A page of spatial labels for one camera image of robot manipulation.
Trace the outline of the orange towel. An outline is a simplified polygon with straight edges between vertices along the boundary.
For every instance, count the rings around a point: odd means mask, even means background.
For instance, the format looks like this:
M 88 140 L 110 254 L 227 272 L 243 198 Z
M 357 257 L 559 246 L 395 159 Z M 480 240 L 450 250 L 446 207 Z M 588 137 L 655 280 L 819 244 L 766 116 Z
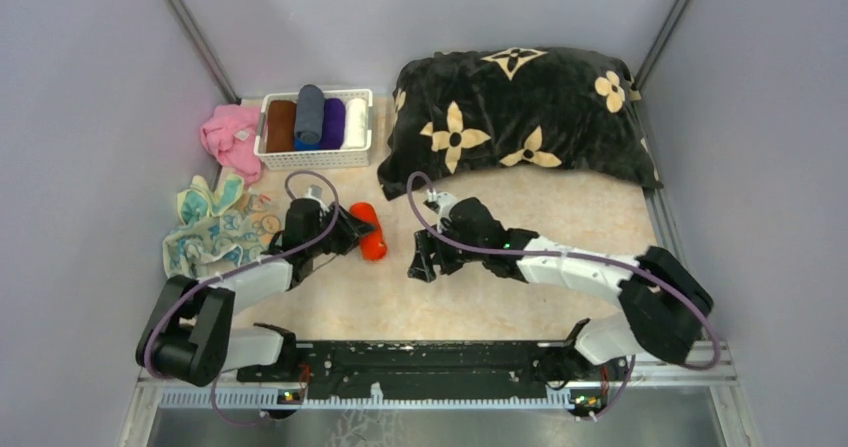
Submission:
M 367 202 L 357 202 L 351 205 L 350 213 L 355 218 L 373 227 L 373 230 L 359 242 L 362 257 L 372 262 L 382 260 L 388 254 L 388 246 L 374 207 Z

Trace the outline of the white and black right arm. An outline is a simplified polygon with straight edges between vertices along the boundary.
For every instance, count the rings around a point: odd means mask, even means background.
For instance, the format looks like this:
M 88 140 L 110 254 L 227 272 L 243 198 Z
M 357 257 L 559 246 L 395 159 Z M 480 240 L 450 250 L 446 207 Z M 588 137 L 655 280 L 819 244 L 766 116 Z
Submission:
M 618 308 L 572 330 L 563 352 L 572 377 L 588 379 L 603 363 L 640 353 L 695 367 L 688 357 L 714 302 L 668 250 L 651 246 L 635 256 L 600 254 L 535 231 L 505 228 L 476 197 L 430 192 L 424 204 L 438 220 L 416 232 L 409 277 L 432 282 L 479 262 L 498 278 L 557 286 Z

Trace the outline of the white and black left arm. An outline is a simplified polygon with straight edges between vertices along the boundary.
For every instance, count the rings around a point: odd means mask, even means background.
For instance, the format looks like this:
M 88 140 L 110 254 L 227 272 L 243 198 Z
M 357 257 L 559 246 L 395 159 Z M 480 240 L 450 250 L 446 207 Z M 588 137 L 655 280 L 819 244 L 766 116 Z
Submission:
M 256 261 L 205 281 L 183 275 L 166 281 L 136 347 L 137 364 L 152 376 L 198 387 L 257 366 L 277 381 L 292 378 L 300 366 L 295 334 L 267 323 L 235 329 L 234 316 L 297 287 L 316 258 L 346 255 L 375 230 L 337 203 L 295 199 Z

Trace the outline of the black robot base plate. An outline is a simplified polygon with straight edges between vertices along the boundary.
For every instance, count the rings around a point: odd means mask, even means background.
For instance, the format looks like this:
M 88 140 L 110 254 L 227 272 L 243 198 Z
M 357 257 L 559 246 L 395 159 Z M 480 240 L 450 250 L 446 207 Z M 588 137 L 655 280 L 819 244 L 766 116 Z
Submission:
M 571 381 L 619 381 L 627 362 L 600 366 L 565 341 L 329 341 L 284 334 L 279 358 L 244 367 L 244 383 L 292 382 L 309 400 L 530 401 Z

